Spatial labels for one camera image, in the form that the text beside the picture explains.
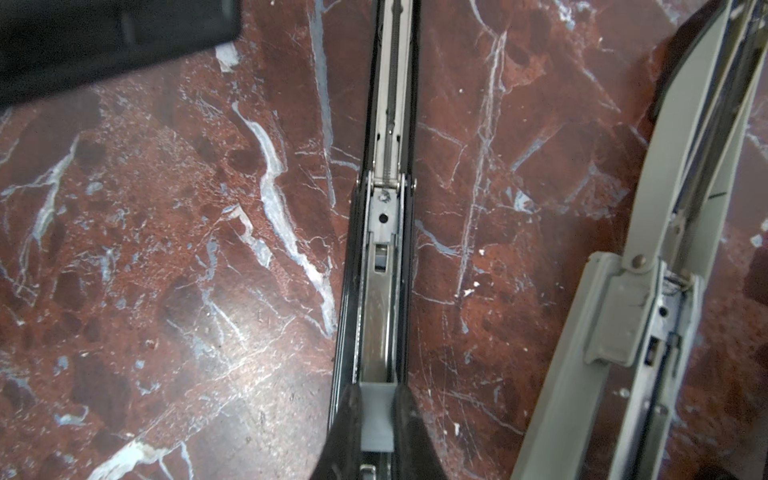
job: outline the screw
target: screw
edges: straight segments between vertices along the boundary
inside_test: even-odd
[[[632,268],[641,268],[643,265],[645,265],[645,255],[642,253],[632,259]]]

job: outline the brown marble table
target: brown marble table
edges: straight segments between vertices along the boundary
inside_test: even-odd
[[[511,474],[584,262],[624,243],[660,45],[699,4],[424,0],[409,381],[451,478]],[[243,20],[237,52],[0,117],[1,479],[313,467],[371,6],[246,1]],[[768,406],[767,82],[663,478]]]

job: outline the red marble countertop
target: red marble countertop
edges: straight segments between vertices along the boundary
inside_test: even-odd
[[[624,244],[663,45],[699,4],[424,0],[409,382],[450,478],[511,474],[582,267]],[[371,38],[370,2],[249,1],[236,56],[0,117],[1,479],[308,476]],[[662,478],[727,455],[768,400],[767,82]]]

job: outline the marble surface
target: marble surface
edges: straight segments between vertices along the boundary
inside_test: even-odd
[[[410,385],[450,478],[511,474],[584,262],[622,248],[663,45],[699,4],[423,2]],[[233,48],[0,116],[1,479],[311,471],[371,6],[243,19]],[[662,478],[727,455],[768,401],[767,82]]]

